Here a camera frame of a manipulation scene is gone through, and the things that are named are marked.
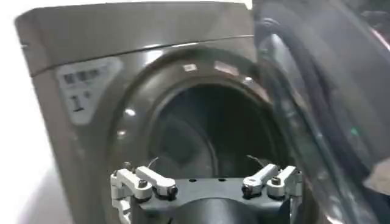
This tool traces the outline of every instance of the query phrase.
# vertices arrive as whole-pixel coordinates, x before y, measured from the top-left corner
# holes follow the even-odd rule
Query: screw
[[[124,162],[123,163],[123,168],[127,169],[128,171],[133,171],[133,166],[129,162]]]
[[[273,185],[280,185],[280,178],[279,177],[272,177],[271,183]]]
[[[248,185],[243,185],[241,191],[244,194],[244,197],[250,197],[252,195],[253,189]]]
[[[146,180],[140,180],[138,182],[138,188],[144,188],[147,186],[147,181]]]
[[[297,174],[297,182],[302,182],[302,181],[303,181],[302,171],[299,171]]]
[[[175,196],[178,193],[178,188],[176,186],[170,187],[168,189],[168,195]]]

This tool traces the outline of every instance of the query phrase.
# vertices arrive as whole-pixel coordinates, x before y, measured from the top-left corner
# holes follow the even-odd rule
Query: white sticker
[[[229,74],[234,75],[234,76],[239,75],[238,69],[236,67],[227,65],[227,64],[220,62],[220,61],[215,62],[214,68],[217,69],[218,71],[229,73]]]
[[[102,94],[122,68],[116,57],[58,67],[57,80],[74,124],[89,123]]]
[[[190,72],[190,71],[196,71],[197,67],[194,64],[188,64],[188,65],[183,65],[183,69],[186,72]]]

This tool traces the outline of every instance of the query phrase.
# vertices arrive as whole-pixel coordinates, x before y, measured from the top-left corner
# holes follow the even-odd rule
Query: washer top
[[[248,9],[232,2],[50,7],[26,12],[16,26],[32,76],[75,61],[253,34]]]

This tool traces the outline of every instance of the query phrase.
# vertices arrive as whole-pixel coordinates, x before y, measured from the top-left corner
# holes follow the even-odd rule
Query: printed number
[[[77,96],[71,96],[71,100],[73,101],[73,105],[74,105],[73,112],[84,110],[84,108],[80,104],[80,99]]]

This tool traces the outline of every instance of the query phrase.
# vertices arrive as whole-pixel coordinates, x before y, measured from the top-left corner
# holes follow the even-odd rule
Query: grey appliance
[[[289,163],[244,4],[53,7],[16,26],[77,224],[119,222],[108,180],[127,161],[173,178]]]

